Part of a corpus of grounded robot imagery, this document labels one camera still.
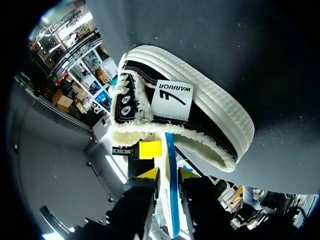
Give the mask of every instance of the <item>gray wall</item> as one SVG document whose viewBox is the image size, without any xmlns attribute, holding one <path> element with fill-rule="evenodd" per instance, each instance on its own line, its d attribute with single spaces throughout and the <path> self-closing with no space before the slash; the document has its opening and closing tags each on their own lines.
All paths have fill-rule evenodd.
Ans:
<svg viewBox="0 0 320 240">
<path fill-rule="evenodd" d="M 91 143 L 85 150 L 94 171 L 99 174 L 101 183 L 108 187 L 115 201 L 121 198 L 123 184 L 106 160 L 107 152 L 101 144 Z"/>
<path fill-rule="evenodd" d="M 34 99 L 14 84 L 8 150 L 24 203 L 44 233 L 51 229 L 40 216 L 43 205 L 67 227 L 83 225 L 85 217 L 98 221 L 114 204 L 108 202 L 113 193 L 107 183 L 103 187 L 86 165 L 89 159 L 84 149 L 91 142 L 90 132 L 33 103 Z M 19 145 L 18 153 L 14 144 Z"/>
</svg>

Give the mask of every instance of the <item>white rubber sole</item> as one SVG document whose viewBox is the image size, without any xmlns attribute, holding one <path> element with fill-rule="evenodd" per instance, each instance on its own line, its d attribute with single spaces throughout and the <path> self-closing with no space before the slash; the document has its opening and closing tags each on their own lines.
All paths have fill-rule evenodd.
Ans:
<svg viewBox="0 0 320 240">
<path fill-rule="evenodd" d="M 255 133 L 254 123 L 240 103 L 212 80 L 162 48 L 149 45 L 133 48 L 123 55 L 119 70 L 128 60 L 148 65 L 171 81 L 192 84 L 193 101 L 230 140 L 239 162 Z"/>
</svg>

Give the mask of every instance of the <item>white shelving unit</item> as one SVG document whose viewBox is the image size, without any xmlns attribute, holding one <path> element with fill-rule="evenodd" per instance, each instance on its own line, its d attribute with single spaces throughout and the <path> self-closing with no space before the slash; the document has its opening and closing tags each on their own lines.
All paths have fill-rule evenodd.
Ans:
<svg viewBox="0 0 320 240">
<path fill-rule="evenodd" d="M 108 84 L 105 84 L 105 85 L 102 85 L 98 79 L 96 78 L 96 76 L 94 75 L 94 73 L 89 69 L 89 67 L 86 65 L 86 63 L 83 61 L 84 57 L 86 57 L 89 53 L 93 52 L 96 56 L 96 58 L 98 59 L 99 61 L 99 65 L 101 66 L 101 64 L 103 64 L 103 61 L 101 59 L 101 57 L 99 56 L 96 48 L 102 44 L 102 40 L 100 42 L 98 42 L 97 44 L 95 44 L 93 47 L 91 47 L 90 49 L 88 49 L 84 54 L 82 54 L 81 56 L 78 57 L 78 59 L 75 59 L 75 61 L 73 63 L 71 63 L 69 66 L 66 67 L 66 70 L 68 71 L 69 73 L 69 76 L 78 84 L 78 86 L 80 88 L 82 88 L 87 94 L 88 96 L 90 96 L 90 99 L 88 100 L 89 103 L 96 103 L 100 110 L 102 111 L 105 111 L 106 113 L 109 114 L 109 111 L 102 105 L 100 104 L 98 101 L 96 101 L 96 97 L 98 97 L 103 91 L 105 91 L 105 93 L 107 94 L 107 96 L 110 98 L 108 92 L 106 91 L 107 87 L 109 86 Z M 95 94 L 92 94 L 88 89 L 86 89 L 81 83 L 80 81 L 77 79 L 76 76 L 74 76 L 72 73 L 71 73 L 71 70 L 78 64 L 81 64 L 81 66 L 88 72 L 88 74 L 94 79 L 94 83 L 100 87 L 100 89 L 95 93 Z"/>
</svg>

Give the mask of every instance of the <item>person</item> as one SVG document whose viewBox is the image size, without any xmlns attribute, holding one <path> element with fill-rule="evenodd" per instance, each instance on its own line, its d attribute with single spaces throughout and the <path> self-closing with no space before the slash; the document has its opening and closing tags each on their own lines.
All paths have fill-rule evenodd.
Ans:
<svg viewBox="0 0 320 240">
<path fill-rule="evenodd" d="M 255 188 L 252 188 L 252 187 L 249 187 L 249 186 L 243 186 L 242 187 L 243 189 L 243 197 L 242 197 L 242 200 L 244 203 L 252 206 L 255 210 L 261 210 L 263 209 L 262 206 L 261 206 L 261 203 L 262 201 L 265 199 L 265 197 L 267 196 L 267 191 L 265 190 L 260 190 L 260 193 L 261 191 L 263 191 L 262 195 L 255 192 Z"/>
</svg>

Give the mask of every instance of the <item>cardboard box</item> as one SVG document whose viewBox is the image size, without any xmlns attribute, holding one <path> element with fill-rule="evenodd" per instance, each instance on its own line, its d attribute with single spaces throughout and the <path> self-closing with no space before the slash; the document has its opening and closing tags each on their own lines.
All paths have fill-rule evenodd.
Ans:
<svg viewBox="0 0 320 240">
<path fill-rule="evenodd" d="M 80 113 L 82 113 L 82 114 L 88 113 L 79 100 L 75 99 L 74 102 L 75 102 L 75 106 L 79 109 Z"/>
<path fill-rule="evenodd" d="M 101 69 L 95 70 L 95 75 L 98 78 L 98 80 L 103 84 L 106 84 L 110 81 L 110 78 L 107 76 L 104 70 L 101 70 Z"/>
<path fill-rule="evenodd" d="M 62 112 L 65 112 L 65 113 L 68 113 L 70 114 L 71 116 L 79 119 L 80 118 L 80 115 L 79 115 L 79 111 L 76 107 L 74 106 L 69 106 L 69 107 L 66 107 L 66 106 L 63 106 L 63 105 L 60 105 L 59 103 L 57 104 L 57 107 L 60 111 Z"/>
<path fill-rule="evenodd" d="M 79 111 L 76 107 L 74 106 L 70 106 L 69 107 L 69 114 L 77 119 L 80 118 L 80 114 L 79 114 Z"/>
<path fill-rule="evenodd" d="M 69 107 L 57 104 L 57 107 L 60 111 L 65 112 L 65 113 L 69 113 Z"/>
<path fill-rule="evenodd" d="M 73 102 L 72 99 L 62 95 L 57 104 L 68 108 Z"/>
<path fill-rule="evenodd" d="M 81 89 L 77 85 L 73 85 L 72 88 L 77 92 L 77 95 L 75 95 L 75 97 L 80 101 L 82 101 L 88 95 L 83 89 Z"/>
<path fill-rule="evenodd" d="M 59 99 L 61 98 L 61 96 L 63 96 L 62 91 L 58 90 L 54 96 L 52 97 L 52 104 L 53 105 L 57 105 Z"/>
<path fill-rule="evenodd" d="M 62 90 L 58 90 L 52 98 L 52 103 L 53 105 L 59 104 L 68 108 L 73 103 L 73 100 L 64 96 Z"/>
</svg>

